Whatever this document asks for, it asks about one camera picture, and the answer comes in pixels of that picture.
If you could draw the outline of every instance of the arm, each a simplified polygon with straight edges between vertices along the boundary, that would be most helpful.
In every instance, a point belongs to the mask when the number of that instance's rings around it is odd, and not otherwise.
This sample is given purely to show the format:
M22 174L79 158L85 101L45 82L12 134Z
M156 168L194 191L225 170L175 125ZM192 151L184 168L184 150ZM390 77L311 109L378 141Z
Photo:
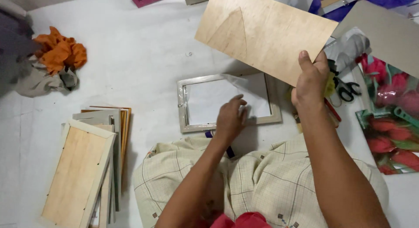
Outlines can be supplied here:
M224 152L244 128L247 103L238 95L224 104L217 118L217 133L207 149L173 193L161 213L155 228L190 228L201 215L204 197Z
M329 227L390 228L371 184L346 152L329 119L323 93L329 75L321 52L314 64L301 52L302 74L292 91L313 169L320 209Z

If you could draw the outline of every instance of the hand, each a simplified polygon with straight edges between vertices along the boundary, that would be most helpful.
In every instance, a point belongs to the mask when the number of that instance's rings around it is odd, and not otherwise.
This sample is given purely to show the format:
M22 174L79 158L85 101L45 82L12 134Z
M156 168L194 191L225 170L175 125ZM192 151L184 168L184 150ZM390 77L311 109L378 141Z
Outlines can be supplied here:
M247 108L245 107L241 113L239 113L239 108L247 105L247 102L242 98L243 94L233 97L220 108L218 114L215 137L227 145L230 145L245 127Z
M307 51L298 57L302 73L297 80L297 87L291 92L292 104L299 109L307 109L315 105L323 105L324 90L330 74L327 57L324 51L311 62Z

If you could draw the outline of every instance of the orange cloth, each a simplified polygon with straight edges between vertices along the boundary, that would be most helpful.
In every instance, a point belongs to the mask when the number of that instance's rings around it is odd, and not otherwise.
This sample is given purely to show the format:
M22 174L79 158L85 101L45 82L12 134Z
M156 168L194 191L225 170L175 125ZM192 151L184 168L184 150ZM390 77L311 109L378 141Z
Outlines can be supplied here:
M67 38L50 26L51 33L41 34L34 39L42 45L42 49L35 52L39 62L46 65L50 75L57 74L65 66L72 70L80 68L87 62L86 48L76 43L74 38Z

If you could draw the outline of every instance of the small nail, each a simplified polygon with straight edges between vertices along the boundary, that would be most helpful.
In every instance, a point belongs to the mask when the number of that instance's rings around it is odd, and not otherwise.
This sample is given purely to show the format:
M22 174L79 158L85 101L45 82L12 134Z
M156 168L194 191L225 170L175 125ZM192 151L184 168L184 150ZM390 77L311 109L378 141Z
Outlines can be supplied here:
M305 56L308 56L308 52L306 50L300 52L300 58L303 58Z

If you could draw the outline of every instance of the white floor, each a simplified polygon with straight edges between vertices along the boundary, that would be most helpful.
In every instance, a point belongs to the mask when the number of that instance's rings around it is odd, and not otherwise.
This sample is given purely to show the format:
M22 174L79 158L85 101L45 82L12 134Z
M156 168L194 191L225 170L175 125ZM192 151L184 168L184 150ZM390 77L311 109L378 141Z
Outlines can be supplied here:
M126 172L138 167L157 142L181 138L176 81L243 68L246 65L195 41L205 3L163 0L137 9L130 0L77 0L31 11L36 34L55 26L88 50L77 75L78 90L25 98L16 92L0 97L0 228L41 227L36 222L60 124L86 105L131 107L133 124ZM279 82L281 92L286 85ZM290 103L281 101L283 123L249 127L234 142L236 154L268 149L297 134ZM338 129L345 146L374 163L354 112L359 101L338 109ZM142 227L127 176L122 211L114 227ZM419 223L419 174L385 176L390 191L388 218L393 227Z

